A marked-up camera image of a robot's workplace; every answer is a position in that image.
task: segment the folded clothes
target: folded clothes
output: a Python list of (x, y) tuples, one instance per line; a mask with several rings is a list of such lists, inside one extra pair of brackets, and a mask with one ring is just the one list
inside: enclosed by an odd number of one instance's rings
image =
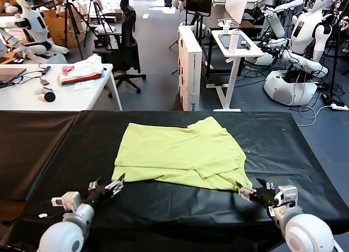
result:
[(124, 133), (112, 176), (125, 181), (154, 179), (193, 187), (237, 190), (252, 187), (244, 171), (246, 155), (213, 118), (187, 128), (130, 123)]
[(59, 73), (62, 86), (81, 81), (98, 79), (102, 76), (104, 69), (102, 59), (98, 55), (76, 62), (72, 67), (64, 66)]

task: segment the office chair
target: office chair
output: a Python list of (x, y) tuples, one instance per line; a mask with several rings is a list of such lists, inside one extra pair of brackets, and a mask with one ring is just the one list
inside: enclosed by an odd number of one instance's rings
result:
[[(93, 53), (97, 53), (102, 57), (103, 63), (113, 64), (113, 72), (122, 72), (121, 75), (114, 76), (117, 80), (116, 86), (119, 87), (122, 82), (127, 82), (133, 86), (137, 93), (141, 93), (141, 89), (136, 86), (130, 79), (141, 77), (143, 80), (146, 79), (146, 75), (138, 74), (132, 75), (127, 74), (131, 68), (134, 68), (141, 72), (140, 59), (138, 54), (138, 44), (136, 39), (132, 36), (132, 28), (135, 22), (135, 15), (132, 12), (128, 13), (128, 16), (124, 20), (121, 26), (121, 35), (119, 33), (103, 33), (98, 36), (98, 39), (95, 40), (96, 49), (93, 50)], [(110, 44), (110, 36), (114, 36), (116, 39), (118, 48), (113, 49)]]
[(133, 13), (133, 16), (135, 17), (135, 21), (133, 23), (133, 32), (135, 32), (136, 31), (137, 14), (136, 14), (135, 9), (130, 6), (129, 1), (130, 0), (121, 0), (120, 1), (120, 8), (121, 8), (122, 12), (124, 13), (125, 17), (127, 17), (129, 13)]

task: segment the cloth pile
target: cloth pile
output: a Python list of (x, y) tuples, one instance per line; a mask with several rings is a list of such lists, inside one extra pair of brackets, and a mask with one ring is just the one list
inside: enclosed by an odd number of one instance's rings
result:
[(75, 84), (81, 81), (98, 79), (103, 73), (102, 58), (92, 55), (89, 58), (76, 62), (72, 67), (64, 66), (59, 73), (59, 80), (64, 85)]

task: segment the laptop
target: laptop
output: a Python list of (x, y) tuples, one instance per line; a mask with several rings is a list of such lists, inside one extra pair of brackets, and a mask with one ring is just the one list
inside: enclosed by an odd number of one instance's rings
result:
[(2, 68), (0, 72), (0, 84), (12, 82), (26, 70), (26, 68)]

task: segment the white robot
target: white robot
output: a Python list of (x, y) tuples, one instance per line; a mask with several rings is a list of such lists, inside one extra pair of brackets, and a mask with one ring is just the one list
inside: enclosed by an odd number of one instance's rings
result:
[[(62, 54), (68, 53), (65, 47), (57, 46), (48, 40), (48, 29), (41, 14), (31, 9), (26, 0), (16, 0), (22, 8), (22, 14), (16, 14), (15, 21), (0, 22), (0, 34), (4, 40), (15, 47), (14, 52), (23, 58), (29, 58), (36, 63), (50, 64), (67, 62)], [(35, 40), (34, 43), (22, 45), (13, 35), (6, 32), (5, 28), (22, 28)], [(7, 53), (7, 47), (0, 41), (0, 56)]]
[(63, 221), (50, 226), (42, 235), (37, 252), (80, 252), (89, 235), (89, 228), (96, 209), (107, 198), (113, 198), (124, 187), (123, 174), (109, 185), (89, 184), (90, 196), (81, 202), (79, 192), (67, 192), (62, 197), (54, 197), (54, 207), (63, 207), (67, 212)]
[(320, 218), (304, 214), (298, 206), (298, 191), (292, 185), (279, 186), (257, 178), (262, 187), (251, 189), (239, 185), (239, 195), (248, 201), (261, 203), (281, 230), (292, 252), (343, 252), (334, 240), (331, 229)]
[[(264, 90), (270, 98), (281, 104), (307, 105), (317, 90), (311, 79), (327, 75), (328, 69), (319, 63), (332, 32), (331, 25), (323, 23), (325, 17), (322, 8), (326, 2), (327, 0), (309, 0), (306, 8), (308, 12), (292, 18), (294, 30), (291, 39), (273, 41), (273, 47), (290, 47), (281, 49), (280, 59), (292, 63), (295, 68), (293, 71), (272, 71), (266, 78)], [(305, 51), (314, 40), (312, 59), (306, 58)]]
[[(298, 7), (299, 5), (302, 5), (304, 3), (303, 0), (292, 0), (289, 3), (281, 4), (277, 7), (275, 7), (275, 0), (265, 0), (265, 6), (262, 9), (263, 14), (265, 16), (264, 24), (262, 31), (260, 33), (260, 37), (264, 38), (259, 43), (259, 47), (261, 47), (262, 50), (268, 51), (268, 47), (275, 47), (279, 44), (274, 44), (275, 40), (269, 41), (270, 34), (274, 33), (277, 38), (283, 38), (285, 36), (285, 29), (283, 25), (280, 22), (279, 14), (283, 11), (287, 11), (289, 9), (294, 9), (295, 7)], [(268, 28), (271, 28), (272, 32), (266, 33)], [(265, 52), (262, 57), (247, 57), (245, 58), (246, 61), (256, 64), (256, 65), (272, 65), (276, 59), (276, 55), (272, 53)]]
[[(122, 190), (124, 175), (118, 181), (98, 190), (95, 182), (90, 183), (91, 197), (82, 203), (79, 192), (67, 192), (51, 200), (54, 206), (63, 206), (66, 213), (63, 221), (50, 226), (42, 235), (37, 252), (80, 252), (89, 234), (89, 227), (96, 208), (107, 197)], [(257, 179), (262, 187), (247, 188), (238, 182), (238, 194), (252, 202), (261, 203), (268, 215), (274, 219), (292, 252), (332, 252), (335, 248), (343, 252), (334, 240), (329, 226), (320, 218), (304, 214), (298, 206), (297, 188), (280, 186), (275, 194), (273, 183)]]

